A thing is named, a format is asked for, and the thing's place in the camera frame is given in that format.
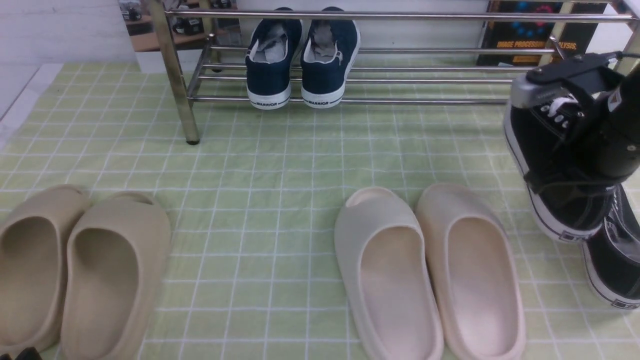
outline green grid mat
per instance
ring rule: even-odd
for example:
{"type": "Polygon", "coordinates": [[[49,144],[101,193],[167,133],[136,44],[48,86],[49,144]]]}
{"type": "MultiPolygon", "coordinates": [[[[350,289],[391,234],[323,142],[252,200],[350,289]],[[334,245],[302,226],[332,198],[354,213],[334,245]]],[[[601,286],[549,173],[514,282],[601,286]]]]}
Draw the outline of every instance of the green grid mat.
{"type": "MultiPolygon", "coordinates": [[[[203,90],[244,94],[237,83],[203,90]]],[[[367,85],[348,95],[506,97],[508,87],[367,85]]],[[[86,186],[93,200],[143,190],[168,210],[173,250],[140,359],[365,359],[335,259],[335,217],[358,188],[385,186],[414,205],[435,182],[469,186],[502,220],[526,310],[526,359],[640,354],[640,311],[601,303],[578,248],[538,231],[502,137],[503,108],[194,111],[202,142],[192,147],[164,74],[68,64],[0,154],[3,215],[60,183],[86,186]]],[[[639,184],[627,186],[634,204],[639,184]]],[[[44,358],[64,357],[54,347],[44,358]]]]}

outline beige slide sandal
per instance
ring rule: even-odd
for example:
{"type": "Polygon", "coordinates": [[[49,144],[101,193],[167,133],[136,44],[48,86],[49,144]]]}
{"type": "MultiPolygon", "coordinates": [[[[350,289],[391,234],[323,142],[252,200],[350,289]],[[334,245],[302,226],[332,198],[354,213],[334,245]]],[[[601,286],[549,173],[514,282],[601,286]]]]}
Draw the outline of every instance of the beige slide sandal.
{"type": "Polygon", "coordinates": [[[0,225],[0,354],[58,340],[67,289],[67,240],[89,208],[73,185],[48,188],[0,225]]]}
{"type": "Polygon", "coordinates": [[[362,345],[373,360],[440,359],[444,341],[411,208],[385,188],[355,192],[335,222],[335,252],[362,345]]]}
{"type": "Polygon", "coordinates": [[[121,192],[89,209],[68,244],[61,346],[67,359],[128,360],[142,343],[170,252],[151,197],[121,192]]]}
{"type": "Polygon", "coordinates": [[[520,359],[524,312],[499,220],[475,193],[455,184],[425,190],[416,216],[451,351],[462,360],[520,359]]]}

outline white wall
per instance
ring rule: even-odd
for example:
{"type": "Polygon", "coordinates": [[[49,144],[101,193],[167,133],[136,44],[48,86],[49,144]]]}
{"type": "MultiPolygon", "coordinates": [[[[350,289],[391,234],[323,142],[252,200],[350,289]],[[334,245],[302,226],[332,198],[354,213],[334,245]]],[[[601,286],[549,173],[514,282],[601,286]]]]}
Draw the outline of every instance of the white wall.
{"type": "Polygon", "coordinates": [[[135,60],[117,0],[0,3],[0,63],[135,60]]]}
{"type": "MultiPolygon", "coordinates": [[[[241,8],[289,6],[296,10],[321,10],[328,4],[310,0],[238,2],[241,8]]],[[[117,0],[4,0],[0,3],[0,64],[133,61],[136,58],[117,0]]],[[[345,10],[373,11],[478,12],[486,7],[483,0],[334,0],[330,3],[345,10]]],[[[255,23],[243,21],[243,33],[249,33],[252,24],[255,23]]],[[[361,21],[359,24],[363,46],[367,47],[470,47],[477,44],[481,28],[479,22],[361,21]]],[[[621,49],[629,33],[624,24],[601,24],[589,51],[621,49]]]]}

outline white shoelace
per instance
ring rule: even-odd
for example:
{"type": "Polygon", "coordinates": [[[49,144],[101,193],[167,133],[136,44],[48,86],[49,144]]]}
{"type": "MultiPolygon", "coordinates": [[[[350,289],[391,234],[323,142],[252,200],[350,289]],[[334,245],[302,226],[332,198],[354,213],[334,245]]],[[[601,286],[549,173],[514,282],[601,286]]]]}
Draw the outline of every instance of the white shoelace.
{"type": "Polygon", "coordinates": [[[569,122],[564,119],[564,115],[557,114],[557,111],[564,104],[577,104],[578,100],[576,100],[573,95],[558,97],[557,99],[551,102],[551,105],[544,105],[540,108],[541,111],[547,113],[547,116],[554,118],[554,122],[559,123],[562,122],[562,127],[567,128],[569,126],[569,122]]]}

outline white rubber sole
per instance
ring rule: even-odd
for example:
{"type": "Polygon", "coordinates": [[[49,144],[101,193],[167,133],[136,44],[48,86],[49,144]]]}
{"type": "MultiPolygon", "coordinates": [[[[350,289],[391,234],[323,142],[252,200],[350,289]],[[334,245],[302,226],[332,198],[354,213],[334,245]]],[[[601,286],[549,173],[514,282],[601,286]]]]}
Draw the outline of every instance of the white rubber sole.
{"type": "Polygon", "coordinates": [[[633,310],[640,306],[640,300],[626,299],[609,290],[607,286],[600,280],[596,268],[593,266],[591,254],[587,243],[584,241],[580,245],[582,256],[584,257],[584,268],[587,273],[589,288],[596,297],[604,301],[608,305],[617,307],[618,309],[633,310]]]}
{"type": "MultiPolygon", "coordinates": [[[[522,151],[520,150],[518,141],[515,137],[515,134],[513,133],[513,127],[511,126],[510,109],[511,101],[507,103],[507,108],[504,112],[504,135],[507,140],[509,152],[511,153],[513,160],[518,167],[518,171],[520,172],[521,176],[524,176],[529,172],[529,167],[527,166],[527,162],[522,155],[522,151]]],[[[527,191],[529,192],[529,200],[531,202],[531,206],[533,207],[533,217],[536,221],[536,224],[538,225],[540,230],[542,230],[542,232],[545,233],[549,238],[552,238],[553,240],[559,241],[561,243],[578,243],[595,235],[595,233],[597,233],[600,229],[600,226],[598,226],[595,229],[583,231],[572,229],[571,227],[562,224],[560,221],[554,218],[540,196],[536,195],[529,188],[529,185],[527,185],[527,191]]]]}
{"type": "Polygon", "coordinates": [[[351,59],[347,64],[347,69],[344,71],[344,81],[342,82],[342,86],[334,92],[330,92],[328,94],[313,94],[312,92],[308,92],[305,88],[302,88],[302,99],[308,106],[314,109],[328,109],[332,108],[338,104],[342,100],[342,96],[344,95],[344,89],[347,85],[347,76],[351,71],[351,67],[356,60],[356,55],[358,54],[358,50],[360,49],[360,28],[358,28],[358,24],[353,22],[353,25],[356,28],[356,33],[358,34],[358,42],[356,43],[355,49],[353,49],[353,54],[351,55],[351,59]]]}
{"type": "Polygon", "coordinates": [[[291,83],[287,88],[275,95],[257,95],[246,89],[246,94],[249,97],[249,101],[254,108],[260,110],[273,110],[285,106],[289,102],[291,97],[291,83]]]}
{"type": "MultiPolygon", "coordinates": [[[[302,23],[302,20],[300,20],[300,26],[303,27],[303,25],[304,24],[302,23]]],[[[253,39],[254,33],[255,33],[255,29],[253,29],[253,32],[251,33],[251,37],[249,39],[253,39]]],[[[300,41],[298,42],[298,47],[296,48],[295,53],[293,54],[293,58],[291,58],[291,65],[289,66],[289,72],[291,71],[291,67],[293,66],[293,61],[300,55],[300,52],[302,52],[304,38],[305,38],[305,32],[300,31],[300,41]]],[[[257,95],[249,91],[248,85],[246,89],[246,94],[247,94],[247,97],[249,98],[249,101],[251,102],[251,105],[253,105],[254,108],[257,108],[260,110],[279,109],[282,106],[285,106],[289,102],[289,99],[291,98],[291,81],[289,81],[287,88],[279,94],[257,95]]]]}

